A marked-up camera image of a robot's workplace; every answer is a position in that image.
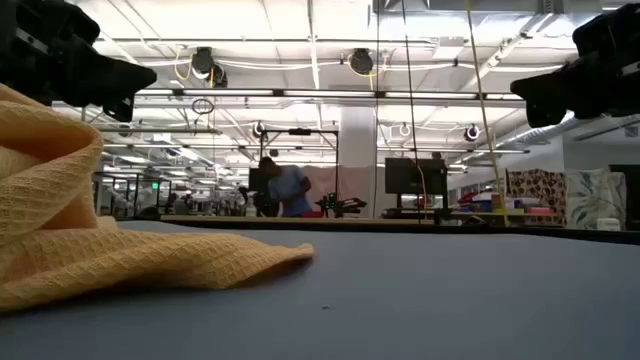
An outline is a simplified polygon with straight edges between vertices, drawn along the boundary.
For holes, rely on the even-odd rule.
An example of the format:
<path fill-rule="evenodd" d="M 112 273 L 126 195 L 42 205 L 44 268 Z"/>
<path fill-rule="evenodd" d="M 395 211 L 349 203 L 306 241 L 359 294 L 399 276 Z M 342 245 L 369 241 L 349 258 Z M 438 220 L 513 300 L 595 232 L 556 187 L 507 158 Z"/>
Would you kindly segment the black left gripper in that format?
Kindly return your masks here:
<path fill-rule="evenodd" d="M 62 0 L 1 0 L 1 83 L 49 104 L 102 105 L 123 123 L 134 96 L 157 80 L 154 70 L 98 54 L 100 29 Z"/>

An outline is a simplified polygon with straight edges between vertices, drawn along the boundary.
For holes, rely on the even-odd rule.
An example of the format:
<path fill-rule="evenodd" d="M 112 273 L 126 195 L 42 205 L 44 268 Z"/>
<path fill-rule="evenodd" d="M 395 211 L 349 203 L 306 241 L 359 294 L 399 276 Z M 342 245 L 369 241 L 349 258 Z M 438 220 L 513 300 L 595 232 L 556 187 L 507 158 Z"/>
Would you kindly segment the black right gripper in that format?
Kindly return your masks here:
<path fill-rule="evenodd" d="M 583 115 L 567 104 L 562 75 L 578 61 L 579 89 L 591 115 L 628 116 L 639 112 L 639 5 L 602 13 L 573 32 L 578 54 L 550 73 L 514 80 L 510 91 L 525 101 L 531 128 L 559 125 Z"/>

